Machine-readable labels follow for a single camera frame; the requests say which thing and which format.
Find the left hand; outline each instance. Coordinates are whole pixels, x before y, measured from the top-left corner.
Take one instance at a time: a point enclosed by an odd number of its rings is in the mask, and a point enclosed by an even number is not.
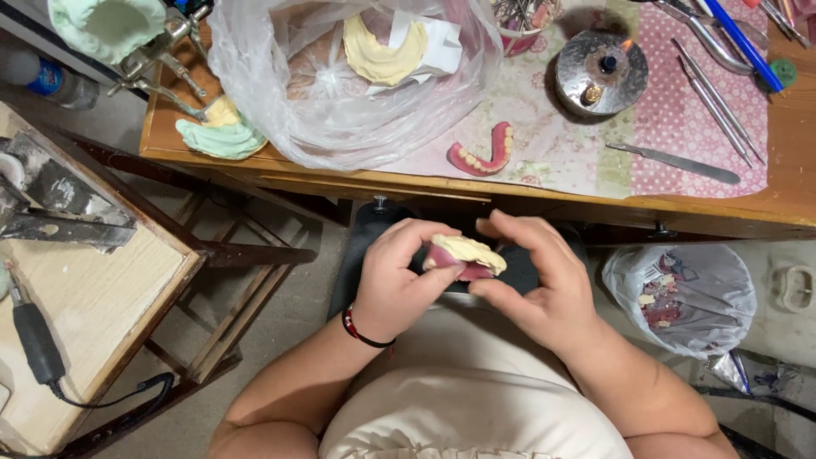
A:
[[[413,325],[450,286],[463,266],[436,268],[417,275],[408,269],[411,257],[434,234],[458,236],[443,223],[406,218],[368,247],[352,321],[361,335],[385,343]]]

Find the bracelet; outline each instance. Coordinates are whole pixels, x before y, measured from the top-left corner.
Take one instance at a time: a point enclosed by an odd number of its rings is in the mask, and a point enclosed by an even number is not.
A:
[[[371,347],[375,347],[377,349],[383,349],[383,348],[392,346],[392,345],[394,345],[395,342],[397,342],[397,338],[394,338],[388,343],[378,343],[377,341],[372,341],[372,340],[366,338],[365,336],[361,335],[360,333],[357,333],[357,329],[354,327],[354,323],[352,323],[352,307],[353,306],[354,306],[354,304],[349,305],[348,308],[346,308],[343,311],[343,328],[346,329],[346,332],[348,332],[349,335],[351,335],[351,336],[357,338],[358,340],[366,343],[367,345],[369,345]]]

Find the concrete floor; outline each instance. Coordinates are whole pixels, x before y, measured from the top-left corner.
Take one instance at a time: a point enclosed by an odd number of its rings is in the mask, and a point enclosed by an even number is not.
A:
[[[24,116],[42,118],[46,122],[77,131],[132,153],[138,147],[144,102],[128,93],[120,93],[112,99],[101,96],[98,106],[84,113],[64,110],[47,101],[31,98],[20,91],[9,91],[3,87],[0,87],[0,99],[21,107]],[[126,179],[167,211],[177,207],[183,198],[178,190],[150,184],[134,177]],[[264,307],[241,340],[243,362],[237,369],[99,453],[95,459],[204,457],[212,430],[242,387],[265,364],[323,324],[331,285],[344,252],[348,230],[320,225],[316,221],[269,203],[253,202],[251,213],[291,245],[318,250],[317,260],[312,264],[296,267]],[[205,238],[215,231],[219,219],[224,217],[224,212],[220,207],[208,203],[201,214],[203,217],[198,222],[196,232]],[[254,235],[250,232],[242,230],[236,233],[233,241],[259,242],[253,238]],[[801,252],[804,246],[808,251],[816,249],[816,242],[778,244],[786,244],[779,247],[794,252]],[[767,244],[751,243],[740,247],[738,252],[743,254],[754,250],[760,251],[763,247],[767,247]],[[622,333],[632,334],[632,325],[610,301],[598,282],[599,276],[595,275],[604,256],[604,252],[591,252],[590,270],[593,274],[591,279],[594,283],[596,307],[599,314]],[[189,362],[197,347],[206,339],[208,329],[211,330],[224,316],[230,299],[242,291],[251,275],[251,270],[203,271],[193,282],[196,295],[185,302],[188,313],[174,308],[153,334],[153,339],[177,359]],[[780,336],[779,339],[785,340],[787,337]],[[674,356],[644,341],[633,342],[665,362],[688,381],[702,380],[716,384],[713,378],[706,374],[703,363]],[[163,363],[142,350],[105,399],[115,399],[133,390],[139,381],[163,371],[166,371]],[[787,395],[816,408],[816,377],[807,372],[804,377],[794,381]],[[132,405],[149,399],[150,396],[148,393],[141,399],[132,400]],[[727,426],[775,448],[791,459],[816,457],[814,425],[781,410],[777,411],[757,403],[723,399],[709,401],[718,419]],[[93,412],[79,433],[86,432],[123,411],[126,411],[126,407]]]

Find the right hand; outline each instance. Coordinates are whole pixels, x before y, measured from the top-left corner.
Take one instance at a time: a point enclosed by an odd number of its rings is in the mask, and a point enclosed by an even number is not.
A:
[[[480,279],[468,290],[488,300],[524,333],[561,356],[590,343],[600,319],[592,303],[587,270],[558,231],[544,219],[509,216],[496,209],[476,229],[491,238],[508,239],[530,250],[540,285],[521,296],[497,279]]]

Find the clear plastic bag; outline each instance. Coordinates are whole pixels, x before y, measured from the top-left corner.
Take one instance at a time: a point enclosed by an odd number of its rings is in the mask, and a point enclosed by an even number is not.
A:
[[[368,83],[346,64],[337,30],[364,11],[370,31],[387,37],[396,9],[461,25],[459,69],[365,96]],[[220,0],[208,19],[208,64],[246,118],[290,160],[373,168],[427,144],[486,97],[502,59],[488,18],[486,0]]]
[[[756,312],[751,275],[724,244],[622,248],[604,265],[603,281],[649,341],[696,359],[735,348]]]

